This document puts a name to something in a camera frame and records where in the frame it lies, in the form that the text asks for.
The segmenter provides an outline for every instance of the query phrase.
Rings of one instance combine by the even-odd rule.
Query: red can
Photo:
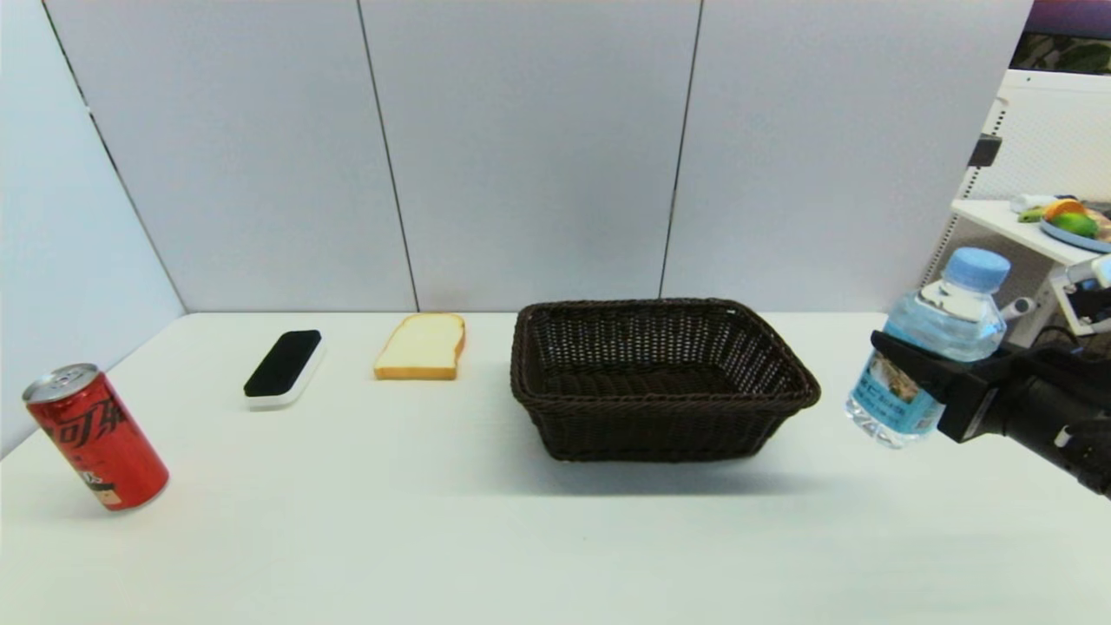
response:
[[[106,508],[141,506],[169,482],[170,472],[96,365],[54,370],[27,387],[23,402]]]

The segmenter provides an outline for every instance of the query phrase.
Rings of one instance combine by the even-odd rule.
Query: blue plate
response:
[[[1098,241],[1095,239],[1089,239],[1088,236],[1081,236],[1080,234],[1073,234],[1068,230],[1062,230],[1057,225],[1050,223],[1042,219],[1042,231],[1047,234],[1064,241],[1071,245],[1079,246],[1081,249],[1087,249],[1090,251],[1098,251],[1100,253],[1111,253],[1111,243]]]

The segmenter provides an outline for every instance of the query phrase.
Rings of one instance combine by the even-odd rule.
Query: cable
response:
[[[1041,341],[1042,335],[1044,335],[1048,332],[1055,332],[1055,333],[1062,334],[1062,335],[1064,335],[1064,337],[1067,340],[1069,340],[1069,343],[1071,343],[1074,347],[1081,347],[1080,340],[1078,340],[1077,336],[1074,334],[1072,334],[1072,332],[1070,332],[1069,329],[1067,329],[1064,326],[1045,326],[1045,327],[1043,327],[1041,330],[1041,332],[1038,333],[1038,336],[1034,337],[1034,344],[1037,345],[1038,342]]]

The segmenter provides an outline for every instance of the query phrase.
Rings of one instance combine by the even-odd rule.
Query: white wall panel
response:
[[[877,310],[912,288],[1029,9],[707,0],[664,294]]]
[[[181,315],[39,0],[0,12],[0,456],[34,430],[20,396],[70,363],[114,365]],[[61,458],[59,471],[64,471]]]
[[[354,0],[48,4],[188,308],[414,306]]]
[[[962,198],[1111,200],[1111,75],[1008,70],[991,112],[983,131],[1003,145],[991,167],[969,171]]]
[[[364,0],[422,308],[655,296],[695,0]]]

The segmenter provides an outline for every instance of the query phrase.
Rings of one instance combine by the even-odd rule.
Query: can lid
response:
[[[23,402],[44,404],[64,400],[89,386],[99,373],[100,370],[96,365],[88,363],[54,370],[27,387],[23,392]]]

